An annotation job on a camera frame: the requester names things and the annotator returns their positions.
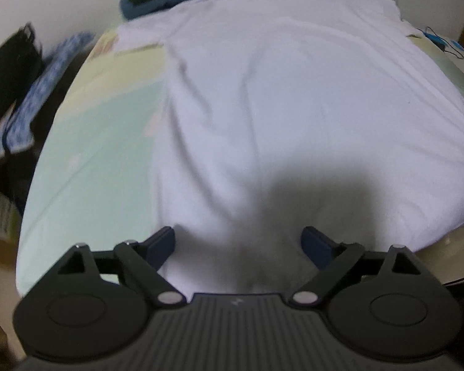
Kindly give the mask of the blue white checkered cloth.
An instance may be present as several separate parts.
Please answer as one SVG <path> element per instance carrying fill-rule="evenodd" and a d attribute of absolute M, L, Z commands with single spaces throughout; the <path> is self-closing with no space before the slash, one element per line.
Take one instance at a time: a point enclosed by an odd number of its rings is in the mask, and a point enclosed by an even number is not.
<path fill-rule="evenodd" d="M 31 124 L 44 103 L 65 74 L 73 59 L 80 54 L 94 38 L 90 32 L 74 34 L 55 46 L 46 56 L 46 68 L 32 83 L 19 108 L 6 115 L 0 125 L 0 159 L 27 151 L 35 143 Z"/>

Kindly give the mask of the black bag at left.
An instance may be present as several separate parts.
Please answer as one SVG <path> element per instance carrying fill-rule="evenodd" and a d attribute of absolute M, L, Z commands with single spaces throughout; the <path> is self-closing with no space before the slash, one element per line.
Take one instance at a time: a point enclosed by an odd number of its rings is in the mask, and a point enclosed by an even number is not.
<path fill-rule="evenodd" d="M 0 46 L 0 121 L 13 106 L 16 110 L 44 70 L 36 33 L 27 23 Z"/>

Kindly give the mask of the white t-shirt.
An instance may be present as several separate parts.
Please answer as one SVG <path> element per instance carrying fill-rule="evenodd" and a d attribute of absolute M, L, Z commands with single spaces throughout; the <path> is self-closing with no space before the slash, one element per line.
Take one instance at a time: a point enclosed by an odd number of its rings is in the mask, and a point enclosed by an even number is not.
<path fill-rule="evenodd" d="M 194 0 L 120 26 L 165 50 L 152 163 L 166 279 L 288 292 L 312 226 L 420 250 L 464 225 L 464 97 L 392 0 Z"/>

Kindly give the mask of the yellow green baby blanket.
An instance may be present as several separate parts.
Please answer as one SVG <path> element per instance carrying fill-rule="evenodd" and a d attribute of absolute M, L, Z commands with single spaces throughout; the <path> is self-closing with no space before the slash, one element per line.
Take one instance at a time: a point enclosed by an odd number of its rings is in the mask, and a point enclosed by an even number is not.
<path fill-rule="evenodd" d="M 28 292 L 72 245 L 111 249 L 155 225 L 152 163 L 164 101 L 165 50 L 93 54 L 60 106 L 22 221 L 16 285 Z"/>

